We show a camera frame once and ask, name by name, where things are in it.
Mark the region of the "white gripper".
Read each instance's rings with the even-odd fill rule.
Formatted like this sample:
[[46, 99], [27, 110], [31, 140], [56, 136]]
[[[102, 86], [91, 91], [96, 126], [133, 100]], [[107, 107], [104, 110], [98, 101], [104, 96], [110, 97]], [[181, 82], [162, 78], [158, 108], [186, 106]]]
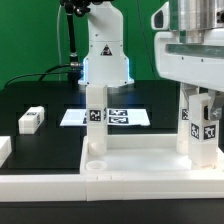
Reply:
[[220, 120], [224, 107], [224, 29], [206, 31], [203, 44], [182, 44], [177, 32], [158, 32], [154, 50], [158, 74], [183, 82], [186, 102], [199, 93], [199, 87], [209, 89], [205, 119]]

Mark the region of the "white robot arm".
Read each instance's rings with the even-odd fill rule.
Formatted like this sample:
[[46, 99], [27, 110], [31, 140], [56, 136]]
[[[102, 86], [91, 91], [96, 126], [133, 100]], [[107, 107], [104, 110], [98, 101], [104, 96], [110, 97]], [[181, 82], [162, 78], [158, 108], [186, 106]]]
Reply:
[[[224, 107], [224, 0], [167, 0], [151, 16], [155, 63], [162, 78], [208, 90], [208, 118]], [[109, 1], [89, 0], [89, 52], [85, 83], [124, 85], [129, 79], [123, 52], [123, 18]]]

